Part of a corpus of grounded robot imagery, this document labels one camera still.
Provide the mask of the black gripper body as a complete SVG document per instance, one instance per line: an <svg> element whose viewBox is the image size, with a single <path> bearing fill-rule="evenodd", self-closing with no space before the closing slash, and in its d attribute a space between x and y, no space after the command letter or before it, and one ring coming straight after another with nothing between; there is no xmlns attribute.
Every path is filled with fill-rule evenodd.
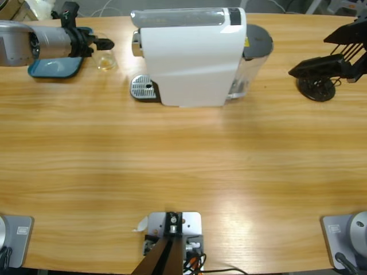
<svg viewBox="0 0 367 275"><path fill-rule="evenodd" d="M352 67L342 75L342 78L347 79L348 83L356 83L365 74L366 74L366 53L364 53L352 65Z"/></svg>
<svg viewBox="0 0 367 275"><path fill-rule="evenodd" d="M89 33L88 29L63 27L67 34L66 48L62 57L91 57L94 50L90 47L95 42L96 36Z"/></svg>

